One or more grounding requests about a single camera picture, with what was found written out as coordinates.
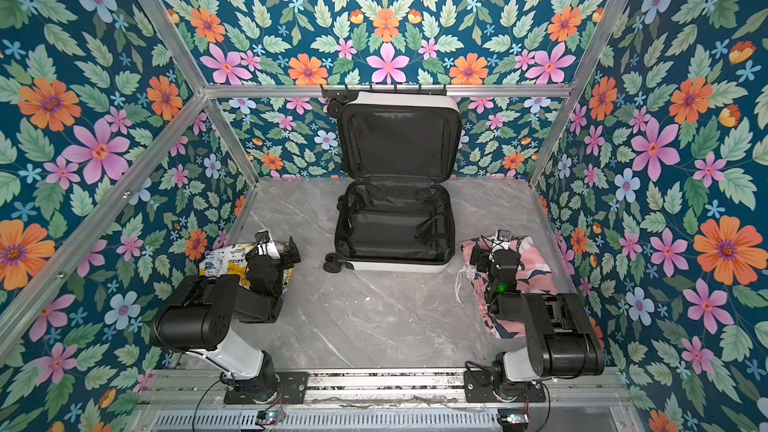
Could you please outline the pink patterned garment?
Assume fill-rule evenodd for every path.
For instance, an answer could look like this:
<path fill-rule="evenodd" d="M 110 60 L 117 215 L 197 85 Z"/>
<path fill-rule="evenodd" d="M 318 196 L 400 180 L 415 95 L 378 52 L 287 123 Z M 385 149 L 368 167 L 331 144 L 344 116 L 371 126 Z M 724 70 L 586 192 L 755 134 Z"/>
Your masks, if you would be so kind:
<path fill-rule="evenodd" d="M 482 236 L 461 242 L 460 249 L 464 259 L 460 273 L 470 281 L 485 331 L 494 338 L 500 339 L 524 336 L 525 327 L 522 322 L 500 319 L 489 311 L 492 296 L 486 293 L 486 289 L 491 287 L 496 293 L 512 292 L 512 287 L 508 283 L 493 285 L 490 272 L 491 252 L 512 250 L 521 256 L 515 275 L 517 291 L 521 293 L 556 292 L 552 270 L 535 246 L 533 238 L 523 236 L 512 238 L 509 242 L 501 242 L 496 238 Z"/>

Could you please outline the white yellow blue patterned garment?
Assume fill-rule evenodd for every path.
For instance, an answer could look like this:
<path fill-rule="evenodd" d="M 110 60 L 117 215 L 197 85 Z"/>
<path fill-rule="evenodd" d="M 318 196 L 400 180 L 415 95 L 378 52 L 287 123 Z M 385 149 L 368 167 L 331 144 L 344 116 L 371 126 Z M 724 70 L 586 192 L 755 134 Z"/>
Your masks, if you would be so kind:
<path fill-rule="evenodd" d="M 200 275 L 209 278 L 234 275 L 239 279 L 241 287 L 250 290 L 245 277 L 246 254 L 253 247 L 254 243 L 244 243 L 208 252 L 200 263 Z"/>

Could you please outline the white hard-shell suitcase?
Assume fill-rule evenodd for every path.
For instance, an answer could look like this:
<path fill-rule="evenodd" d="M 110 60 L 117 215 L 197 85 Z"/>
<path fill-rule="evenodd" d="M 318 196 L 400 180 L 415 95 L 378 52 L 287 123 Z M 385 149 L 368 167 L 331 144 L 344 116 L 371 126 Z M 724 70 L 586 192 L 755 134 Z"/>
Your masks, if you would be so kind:
<path fill-rule="evenodd" d="M 328 101 L 341 169 L 334 250 L 323 268 L 438 273 L 455 255 L 456 226 L 445 182 L 456 162 L 462 118 L 445 95 L 353 92 Z"/>

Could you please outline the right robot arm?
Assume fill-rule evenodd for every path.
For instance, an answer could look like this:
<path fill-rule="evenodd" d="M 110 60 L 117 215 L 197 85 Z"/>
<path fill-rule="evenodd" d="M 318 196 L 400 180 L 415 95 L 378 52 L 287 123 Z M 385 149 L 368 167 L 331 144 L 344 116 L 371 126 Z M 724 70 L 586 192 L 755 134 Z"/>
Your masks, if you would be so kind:
<path fill-rule="evenodd" d="M 462 244 L 486 330 L 515 343 L 491 365 L 467 363 L 468 376 L 503 401 L 524 383 L 600 375 L 604 346 L 580 299 L 556 290 L 553 271 L 530 237 L 481 236 Z"/>

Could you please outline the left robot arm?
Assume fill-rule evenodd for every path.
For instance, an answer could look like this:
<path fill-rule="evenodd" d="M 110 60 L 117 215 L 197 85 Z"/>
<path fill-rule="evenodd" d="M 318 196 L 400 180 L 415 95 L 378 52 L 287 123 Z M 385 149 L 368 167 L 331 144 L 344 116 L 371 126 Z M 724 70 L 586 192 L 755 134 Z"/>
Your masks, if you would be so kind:
<path fill-rule="evenodd" d="M 220 371 L 225 401 L 269 403 L 281 389 L 268 352 L 250 345 L 233 324 L 277 321 L 295 266 L 296 242 L 273 239 L 267 230 L 255 240 L 212 250 L 163 302 L 150 333 L 154 345 L 197 357 Z"/>

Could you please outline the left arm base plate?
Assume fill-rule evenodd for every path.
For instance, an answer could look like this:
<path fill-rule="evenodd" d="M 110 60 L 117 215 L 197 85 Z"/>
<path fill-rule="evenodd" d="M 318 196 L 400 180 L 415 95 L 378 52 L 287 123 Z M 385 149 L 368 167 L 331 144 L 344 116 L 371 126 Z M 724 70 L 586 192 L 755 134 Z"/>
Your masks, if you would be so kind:
<path fill-rule="evenodd" d="M 302 404 L 308 391 L 307 372 L 267 372 L 252 379 L 225 379 L 226 405 Z"/>

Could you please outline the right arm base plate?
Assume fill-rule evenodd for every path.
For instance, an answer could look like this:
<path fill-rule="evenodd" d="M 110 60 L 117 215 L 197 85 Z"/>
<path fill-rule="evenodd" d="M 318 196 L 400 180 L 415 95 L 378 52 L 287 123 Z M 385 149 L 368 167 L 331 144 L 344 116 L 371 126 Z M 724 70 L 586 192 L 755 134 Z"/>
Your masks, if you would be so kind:
<path fill-rule="evenodd" d="M 534 382 L 511 382 L 480 369 L 463 372 L 464 394 L 468 403 L 545 403 L 544 387 Z"/>

